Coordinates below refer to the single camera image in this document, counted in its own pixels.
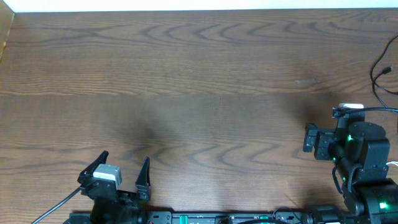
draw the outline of wooden table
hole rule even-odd
[[[369,68],[397,31],[397,9],[17,14],[0,64],[0,222],[37,218],[103,150],[125,190],[152,159],[156,206],[344,208],[333,164],[302,152],[305,123],[379,106]],[[398,42],[376,70],[391,64]],[[394,73],[380,84],[398,90]],[[396,116],[367,120],[398,159]],[[78,195],[44,222],[92,204]]]

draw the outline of table surface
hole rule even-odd
[[[344,208],[333,164],[302,152],[305,123],[380,106],[369,68],[397,31],[397,9],[17,14],[0,64],[0,222],[34,220],[103,150],[124,190],[152,159],[155,206]],[[397,91],[391,74],[380,84]],[[396,116],[367,120],[398,159]],[[92,204],[77,195],[44,222]]]

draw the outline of glowing led indicator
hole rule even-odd
[[[380,203],[379,205],[380,205],[381,209],[388,208],[388,205],[386,203],[384,203],[384,202]]]

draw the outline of cable connector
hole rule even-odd
[[[381,72],[383,75],[390,73],[392,71],[392,65],[390,67],[387,67],[385,69],[383,69],[383,71]]]

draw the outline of white wall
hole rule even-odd
[[[398,0],[4,0],[14,12],[398,7]]]

